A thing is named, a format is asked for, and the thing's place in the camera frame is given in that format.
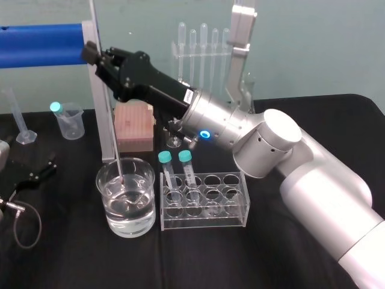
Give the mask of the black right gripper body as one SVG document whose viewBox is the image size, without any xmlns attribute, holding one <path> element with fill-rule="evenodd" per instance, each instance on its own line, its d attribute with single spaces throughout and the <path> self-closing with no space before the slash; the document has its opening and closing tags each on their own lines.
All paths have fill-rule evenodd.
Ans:
<svg viewBox="0 0 385 289">
<path fill-rule="evenodd" d="M 185 113 L 189 104 L 183 99 L 188 86 L 162 73 L 143 51 L 112 51 L 111 62 L 118 68 L 119 87 L 113 96 L 120 102 L 144 101 L 166 113 Z"/>
</svg>

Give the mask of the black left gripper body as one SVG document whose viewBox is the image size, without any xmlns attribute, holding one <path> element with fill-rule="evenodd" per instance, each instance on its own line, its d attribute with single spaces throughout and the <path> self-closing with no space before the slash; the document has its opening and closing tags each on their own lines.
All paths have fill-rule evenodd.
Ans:
<svg viewBox="0 0 385 289">
<path fill-rule="evenodd" d="M 25 164 L 7 160 L 2 170 L 2 195 L 10 196 L 14 191 L 33 185 L 34 172 Z"/>
</svg>

